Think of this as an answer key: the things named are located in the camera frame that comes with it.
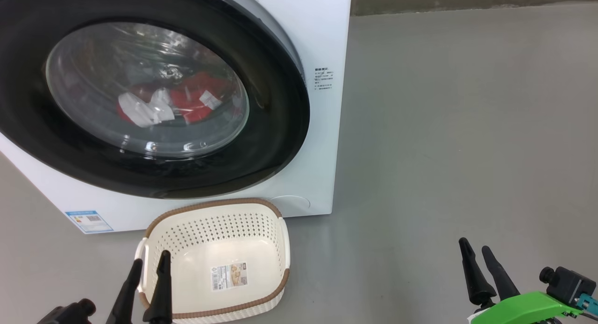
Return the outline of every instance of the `washing machine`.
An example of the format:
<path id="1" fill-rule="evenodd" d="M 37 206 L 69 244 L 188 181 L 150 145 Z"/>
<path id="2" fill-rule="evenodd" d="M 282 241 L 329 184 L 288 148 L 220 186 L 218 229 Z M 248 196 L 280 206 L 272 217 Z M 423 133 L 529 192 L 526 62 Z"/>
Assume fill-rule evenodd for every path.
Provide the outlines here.
<path id="1" fill-rule="evenodd" d="M 86 234 L 231 198 L 331 213 L 349 9 L 0 0 L 0 151 Z"/>

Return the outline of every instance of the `laundry basket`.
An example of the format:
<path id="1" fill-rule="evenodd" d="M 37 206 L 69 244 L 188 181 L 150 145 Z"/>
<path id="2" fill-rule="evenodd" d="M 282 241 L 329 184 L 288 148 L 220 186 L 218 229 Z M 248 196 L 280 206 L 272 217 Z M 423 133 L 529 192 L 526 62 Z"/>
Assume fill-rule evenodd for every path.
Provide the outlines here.
<path id="1" fill-rule="evenodd" d="M 220 323 L 274 308 L 291 263 L 280 211 L 248 198 L 213 201 L 159 216 L 137 246 L 143 277 L 137 290 L 150 306 L 163 250 L 171 253 L 172 318 L 179 324 Z"/>

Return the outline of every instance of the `brown basket rim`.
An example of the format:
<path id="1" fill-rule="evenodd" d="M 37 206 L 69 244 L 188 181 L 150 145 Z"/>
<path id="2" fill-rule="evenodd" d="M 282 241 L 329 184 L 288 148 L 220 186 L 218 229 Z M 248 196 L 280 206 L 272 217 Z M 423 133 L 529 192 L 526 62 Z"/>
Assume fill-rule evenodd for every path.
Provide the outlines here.
<path id="1" fill-rule="evenodd" d="M 282 214 L 280 213 L 278 208 L 275 207 L 274 204 L 272 204 L 271 202 L 269 202 L 267 200 L 263 200 L 260 198 L 238 198 L 238 199 L 208 201 L 205 203 L 190 205 L 187 207 L 181 207 L 180 209 L 174 209 L 172 211 L 168 211 L 168 212 L 158 216 L 158 218 L 156 218 L 154 221 L 152 221 L 152 223 L 148 226 L 147 230 L 145 231 L 145 237 L 149 238 L 152 231 L 156 227 L 156 225 L 158 225 L 162 220 L 164 220 L 170 216 L 189 212 L 189 211 L 195 211 L 195 210 L 199 210 L 199 209 L 206 209 L 208 207 L 215 207 L 215 206 L 222 206 L 222 205 L 237 205 L 237 204 L 261 204 L 261 205 L 264 205 L 265 207 L 268 207 L 269 209 L 271 209 L 278 218 L 282 218 Z M 280 294 L 280 292 L 282 292 L 282 290 L 285 288 L 286 282 L 289 280 L 289 273 L 290 273 L 290 270 L 288 268 L 285 269 L 284 275 L 282 275 L 282 280 L 280 281 L 280 284 L 278 285 L 278 287 L 271 294 L 269 294 L 266 297 L 257 299 L 255 301 L 242 303 L 239 305 L 234 305 L 232 307 L 226 307 L 226 308 L 222 308 L 222 309 L 198 311 L 198 312 L 191 312 L 191 313 L 173 313 L 172 318 L 173 319 L 185 319 L 185 318 L 197 318 L 197 317 L 209 317 L 209 316 L 224 315 L 226 313 L 240 311 L 240 310 L 248 309 L 251 307 L 256 307 L 257 305 L 260 305 L 263 303 L 267 303 L 267 302 L 271 301 L 272 299 L 274 299 L 276 296 L 278 296 L 278 294 Z M 147 299 L 147 296 L 145 295 L 145 292 L 139 292 L 139 299 L 141 300 L 141 304 L 143 304 L 145 309 L 150 307 L 150 303 Z"/>

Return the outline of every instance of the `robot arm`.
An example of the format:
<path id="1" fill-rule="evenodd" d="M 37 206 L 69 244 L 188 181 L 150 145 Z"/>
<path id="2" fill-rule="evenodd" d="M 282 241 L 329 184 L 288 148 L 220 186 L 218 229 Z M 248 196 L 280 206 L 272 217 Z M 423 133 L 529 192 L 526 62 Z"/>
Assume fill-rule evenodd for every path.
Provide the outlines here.
<path id="1" fill-rule="evenodd" d="M 141 259 L 133 261 L 133 266 L 128 273 L 127 279 L 122 284 L 106 324 L 131 324 L 133 298 L 141 278 L 142 268 L 143 261 Z M 149 309 L 143 314 L 143 321 L 150 324 L 171 324 L 171 253 L 167 250 L 163 251 L 162 256 L 160 256 L 156 273 L 158 273 L 156 290 L 154 290 Z M 42 318 L 38 324 L 91 324 L 88 317 L 95 312 L 96 305 L 89 299 L 84 298 L 79 303 L 72 303 L 66 307 L 56 307 Z"/>
<path id="2" fill-rule="evenodd" d="M 491 298 L 496 296 L 496 292 L 482 275 L 469 241 L 461 238 L 459 246 L 470 302 L 480 305 L 480 309 L 468 318 L 470 323 L 560 324 L 556 317 L 577 318 L 579 315 L 598 320 L 598 317 L 593 316 L 598 316 L 598 301 L 591 297 L 596 289 L 596 282 L 562 267 L 556 271 L 546 267 L 540 273 L 540 281 L 548 284 L 546 293 L 530 292 L 521 295 L 491 249 L 484 246 L 484 261 L 501 300 L 495 304 Z"/>

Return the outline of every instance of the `washing machine side panel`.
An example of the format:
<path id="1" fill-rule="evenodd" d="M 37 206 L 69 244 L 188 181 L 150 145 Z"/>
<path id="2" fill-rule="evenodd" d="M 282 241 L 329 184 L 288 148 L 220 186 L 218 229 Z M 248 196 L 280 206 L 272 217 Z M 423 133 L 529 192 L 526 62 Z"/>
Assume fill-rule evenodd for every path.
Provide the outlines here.
<path id="1" fill-rule="evenodd" d="M 330 213 L 335 189 L 342 83 L 351 0 L 257 0 L 299 53 L 310 100 L 310 125 L 297 156 L 276 177 L 308 198 L 312 214 Z M 314 185 L 318 190 L 310 189 Z"/>

